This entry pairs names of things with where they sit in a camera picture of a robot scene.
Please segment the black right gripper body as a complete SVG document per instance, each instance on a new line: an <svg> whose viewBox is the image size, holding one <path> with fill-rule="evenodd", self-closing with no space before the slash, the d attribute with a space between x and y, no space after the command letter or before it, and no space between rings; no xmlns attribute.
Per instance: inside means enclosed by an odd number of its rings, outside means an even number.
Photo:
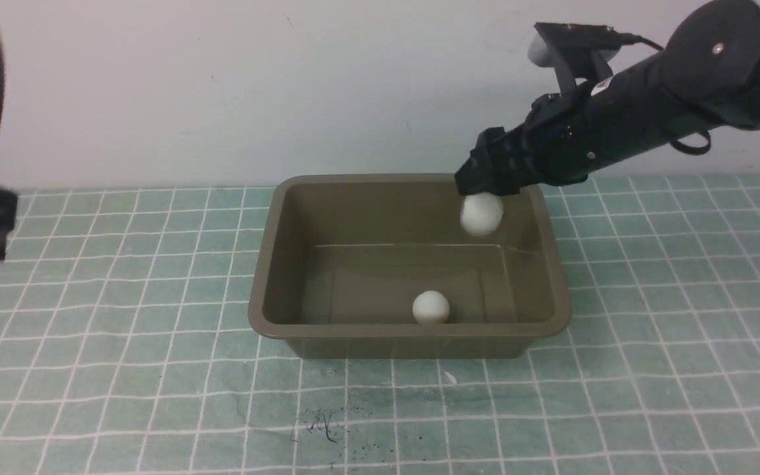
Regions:
<svg viewBox="0 0 760 475"><path fill-rule="evenodd" d="M572 185L600 170L602 154L588 126L589 99L588 92L544 94L521 125L486 129L486 187Z"/></svg>

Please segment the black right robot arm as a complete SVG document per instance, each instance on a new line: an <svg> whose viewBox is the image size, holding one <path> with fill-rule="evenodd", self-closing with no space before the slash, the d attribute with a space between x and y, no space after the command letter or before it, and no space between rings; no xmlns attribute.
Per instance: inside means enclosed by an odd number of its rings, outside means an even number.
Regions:
<svg viewBox="0 0 760 475"><path fill-rule="evenodd" d="M712 1L666 46L606 25L536 23L528 57L557 76L524 123L488 127L455 172L459 195L516 195L582 183L600 169L670 145L711 148L715 127L760 130L760 6Z"/></svg>

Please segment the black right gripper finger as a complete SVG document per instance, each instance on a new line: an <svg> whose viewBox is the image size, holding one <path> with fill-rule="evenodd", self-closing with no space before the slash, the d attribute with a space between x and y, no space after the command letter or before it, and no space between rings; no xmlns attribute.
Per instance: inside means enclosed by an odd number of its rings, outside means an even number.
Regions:
<svg viewBox="0 0 760 475"><path fill-rule="evenodd" d="M518 160L523 147L519 142L482 142L471 148L468 158L453 174L461 196L491 193L500 197L516 195L522 189L518 181Z"/></svg>

